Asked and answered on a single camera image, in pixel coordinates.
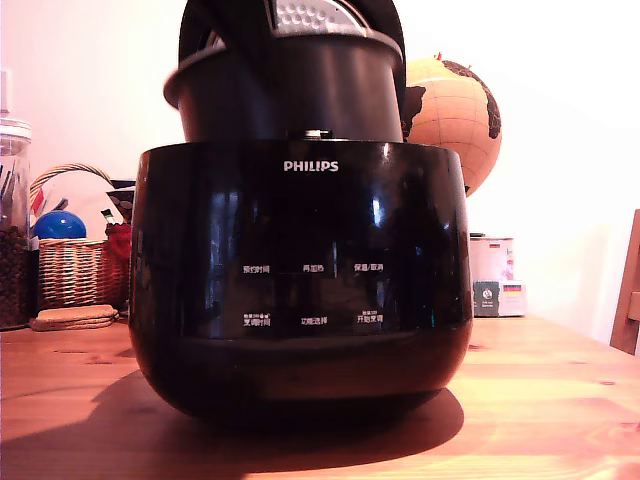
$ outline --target philips logo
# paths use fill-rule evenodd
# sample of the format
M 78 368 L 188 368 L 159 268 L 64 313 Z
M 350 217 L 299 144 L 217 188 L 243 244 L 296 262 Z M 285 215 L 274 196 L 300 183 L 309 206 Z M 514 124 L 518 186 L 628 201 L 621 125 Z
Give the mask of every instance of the philips logo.
M 284 162 L 285 172 L 337 172 L 338 162 Z

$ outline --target wood grain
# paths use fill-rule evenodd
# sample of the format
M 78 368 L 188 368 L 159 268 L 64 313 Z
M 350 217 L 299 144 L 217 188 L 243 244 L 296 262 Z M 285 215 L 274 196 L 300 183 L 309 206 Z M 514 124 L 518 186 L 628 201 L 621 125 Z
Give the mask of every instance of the wood grain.
M 633 292 L 631 294 L 628 316 L 631 320 L 640 320 L 640 292 Z
M 1 339 L 3 479 L 640 479 L 640 359 L 539 318 L 477 319 L 449 389 L 398 424 L 279 436 L 166 405 L 124 325 Z

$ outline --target coffee beans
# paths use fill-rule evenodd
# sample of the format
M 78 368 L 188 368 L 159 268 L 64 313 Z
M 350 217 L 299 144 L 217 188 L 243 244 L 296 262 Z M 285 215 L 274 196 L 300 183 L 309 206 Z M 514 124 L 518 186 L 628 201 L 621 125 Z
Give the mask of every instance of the coffee beans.
M 0 231 L 0 328 L 29 323 L 28 239 L 18 227 Z

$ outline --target glossy black surface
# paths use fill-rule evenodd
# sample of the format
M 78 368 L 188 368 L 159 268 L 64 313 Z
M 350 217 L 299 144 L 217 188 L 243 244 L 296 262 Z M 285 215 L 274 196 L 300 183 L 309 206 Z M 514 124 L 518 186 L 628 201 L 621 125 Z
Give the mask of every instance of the glossy black surface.
M 442 389 L 462 361 L 472 306 L 457 154 L 185 144 L 145 153 L 137 189 L 131 336 L 177 408 L 380 416 Z

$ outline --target world globe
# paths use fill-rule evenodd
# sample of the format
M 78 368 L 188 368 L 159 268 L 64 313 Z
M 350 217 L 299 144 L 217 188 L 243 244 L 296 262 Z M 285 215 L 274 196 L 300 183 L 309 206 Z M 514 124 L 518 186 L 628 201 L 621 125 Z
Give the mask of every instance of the world globe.
M 409 62 L 402 118 L 405 141 L 436 145 L 460 155 L 467 196 L 493 169 L 500 144 L 500 110 L 470 68 L 441 55 Z

